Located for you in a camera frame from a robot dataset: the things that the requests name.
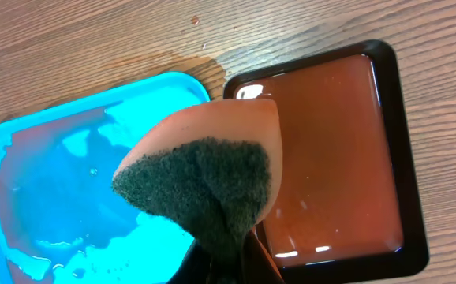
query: black plastic tray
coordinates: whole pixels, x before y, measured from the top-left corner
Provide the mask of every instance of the black plastic tray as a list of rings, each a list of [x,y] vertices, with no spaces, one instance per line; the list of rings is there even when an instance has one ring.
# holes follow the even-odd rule
[[[236,88],[244,83],[357,54],[368,56],[375,70],[376,87],[382,107],[399,202],[398,209],[402,220],[403,246],[397,252],[375,256],[286,267],[281,269],[281,274],[287,284],[333,284],[410,276],[422,271],[429,261],[398,63],[396,53],[387,43],[368,40],[236,75],[226,84],[223,98],[232,99]],[[256,231],[262,243],[268,248],[263,226],[259,224]]]

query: blue plastic tray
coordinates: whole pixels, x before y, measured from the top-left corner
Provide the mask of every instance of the blue plastic tray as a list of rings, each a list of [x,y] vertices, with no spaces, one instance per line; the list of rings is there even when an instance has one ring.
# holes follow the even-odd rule
[[[167,282],[192,237],[110,181],[150,128],[208,100],[172,72],[2,123],[0,283]]]

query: dark green fibrous material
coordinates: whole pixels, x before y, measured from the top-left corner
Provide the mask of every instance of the dark green fibrous material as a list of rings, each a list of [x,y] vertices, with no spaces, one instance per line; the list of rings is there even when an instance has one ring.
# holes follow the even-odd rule
[[[144,155],[116,176],[113,188],[140,210],[176,222],[231,265],[267,202],[270,178],[260,144],[205,138]]]

